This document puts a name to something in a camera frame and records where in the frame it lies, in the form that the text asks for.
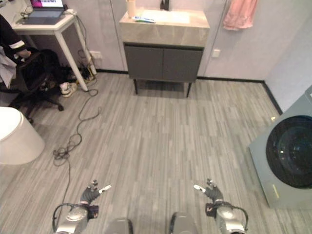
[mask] faucet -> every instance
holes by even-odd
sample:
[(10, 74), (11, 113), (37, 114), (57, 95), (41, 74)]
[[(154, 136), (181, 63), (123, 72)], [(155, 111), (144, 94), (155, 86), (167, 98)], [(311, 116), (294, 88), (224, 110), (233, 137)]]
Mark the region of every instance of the faucet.
[(161, 10), (165, 10), (165, 11), (169, 11), (169, 0), (161, 0), (161, 3), (160, 3), (160, 9)]

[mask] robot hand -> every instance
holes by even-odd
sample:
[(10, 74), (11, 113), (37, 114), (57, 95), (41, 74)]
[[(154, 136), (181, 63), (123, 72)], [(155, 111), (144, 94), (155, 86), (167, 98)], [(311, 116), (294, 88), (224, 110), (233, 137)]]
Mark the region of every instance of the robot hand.
[[(216, 224), (222, 234), (245, 234), (248, 224), (246, 211), (240, 207), (231, 205), (229, 202), (223, 201), (223, 194), (213, 180), (207, 179), (207, 185), (206, 188), (197, 184), (194, 185), (195, 189), (202, 191), (213, 201), (213, 203), (206, 204), (206, 215), (215, 218)], [(233, 209), (240, 209), (244, 212), (246, 217), (245, 227), (237, 220)]]
[(92, 201), (94, 201), (98, 196), (101, 195), (102, 192), (109, 190), (112, 186), (108, 185), (104, 188), (98, 190), (96, 187), (98, 185), (97, 180), (93, 180), (89, 186), (83, 191), (81, 197), (80, 197), (80, 203), (81, 204), (91, 204)]
[(98, 206), (90, 206), (90, 204), (100, 196), (102, 192), (109, 190), (112, 187), (111, 185), (108, 185), (98, 190), (96, 187), (97, 184), (96, 180), (93, 180), (90, 183), (90, 185), (83, 191), (79, 204), (62, 204), (71, 206), (71, 210), (66, 216), (66, 220), (57, 228), (57, 230), (55, 230), (56, 227), (53, 222), (53, 229), (54, 232), (56, 231), (56, 234), (79, 234), (86, 228), (89, 219), (97, 218)]

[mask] office chair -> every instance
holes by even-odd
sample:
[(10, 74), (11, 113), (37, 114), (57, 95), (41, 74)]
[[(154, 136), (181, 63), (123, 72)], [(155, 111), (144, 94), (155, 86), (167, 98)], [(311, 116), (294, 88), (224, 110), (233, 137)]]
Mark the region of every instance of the office chair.
[(45, 71), (43, 54), (35, 52), (23, 64), (16, 66), (16, 78), (12, 79), (10, 88), (7, 88), (2, 82), (0, 91), (19, 94), (12, 101), (10, 107), (19, 109), (22, 102), (29, 101), (25, 117), (30, 123), (33, 123), (30, 114), (39, 100), (57, 105), (59, 111), (64, 110), (59, 102), (48, 97), (46, 91), (40, 90), (40, 87), (51, 77), (52, 75)]

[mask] cabinet leg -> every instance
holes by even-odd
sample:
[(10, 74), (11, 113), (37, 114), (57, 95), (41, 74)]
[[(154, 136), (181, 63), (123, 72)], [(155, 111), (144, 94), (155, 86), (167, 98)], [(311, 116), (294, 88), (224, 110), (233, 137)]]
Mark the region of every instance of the cabinet leg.
[(187, 95), (186, 95), (187, 98), (189, 97), (189, 93), (190, 93), (190, 90), (191, 90), (191, 86), (192, 86), (192, 83), (189, 83), (189, 87), (188, 87), (188, 89), (187, 89)]
[(133, 79), (133, 83), (135, 84), (135, 90), (136, 90), (136, 95), (137, 95), (137, 80)]

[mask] washing machine drum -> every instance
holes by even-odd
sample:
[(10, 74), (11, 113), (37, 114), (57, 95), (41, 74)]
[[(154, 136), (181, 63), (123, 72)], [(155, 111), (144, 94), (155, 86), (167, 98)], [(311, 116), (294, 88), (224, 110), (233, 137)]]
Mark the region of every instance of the washing machine drum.
[(281, 181), (312, 189), (312, 117), (295, 116), (277, 124), (269, 135), (266, 155)]

